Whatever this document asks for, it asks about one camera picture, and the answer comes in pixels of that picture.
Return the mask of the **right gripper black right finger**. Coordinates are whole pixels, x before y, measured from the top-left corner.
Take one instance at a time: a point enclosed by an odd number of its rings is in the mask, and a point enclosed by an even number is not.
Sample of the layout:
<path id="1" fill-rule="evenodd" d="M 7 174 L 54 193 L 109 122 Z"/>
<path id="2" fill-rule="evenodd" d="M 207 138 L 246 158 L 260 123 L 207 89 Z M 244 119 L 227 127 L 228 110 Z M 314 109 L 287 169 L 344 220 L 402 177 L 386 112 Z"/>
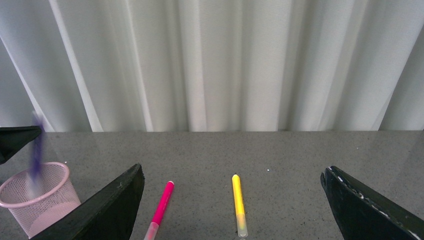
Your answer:
<path id="1" fill-rule="evenodd" d="M 320 175 L 345 240 L 422 240 L 424 221 L 336 166 Z"/>

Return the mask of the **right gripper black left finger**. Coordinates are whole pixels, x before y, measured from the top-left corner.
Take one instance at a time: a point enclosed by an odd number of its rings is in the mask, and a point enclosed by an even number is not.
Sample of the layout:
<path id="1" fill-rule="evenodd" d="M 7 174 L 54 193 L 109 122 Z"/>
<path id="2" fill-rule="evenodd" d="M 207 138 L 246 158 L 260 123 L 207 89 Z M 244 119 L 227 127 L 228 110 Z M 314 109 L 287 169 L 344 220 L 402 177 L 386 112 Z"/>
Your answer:
<path id="1" fill-rule="evenodd" d="M 35 240 L 128 240 L 145 186 L 139 163 L 123 172 Z"/>

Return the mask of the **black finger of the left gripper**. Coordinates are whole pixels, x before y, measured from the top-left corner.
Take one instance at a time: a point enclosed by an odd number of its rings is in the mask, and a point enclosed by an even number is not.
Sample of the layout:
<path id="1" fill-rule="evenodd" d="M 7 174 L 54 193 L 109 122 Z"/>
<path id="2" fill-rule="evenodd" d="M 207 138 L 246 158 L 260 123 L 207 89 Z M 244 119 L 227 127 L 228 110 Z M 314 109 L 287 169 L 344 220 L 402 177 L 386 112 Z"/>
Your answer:
<path id="1" fill-rule="evenodd" d="M 0 164 L 5 164 L 24 146 L 41 135 L 39 126 L 19 126 L 0 128 Z"/>

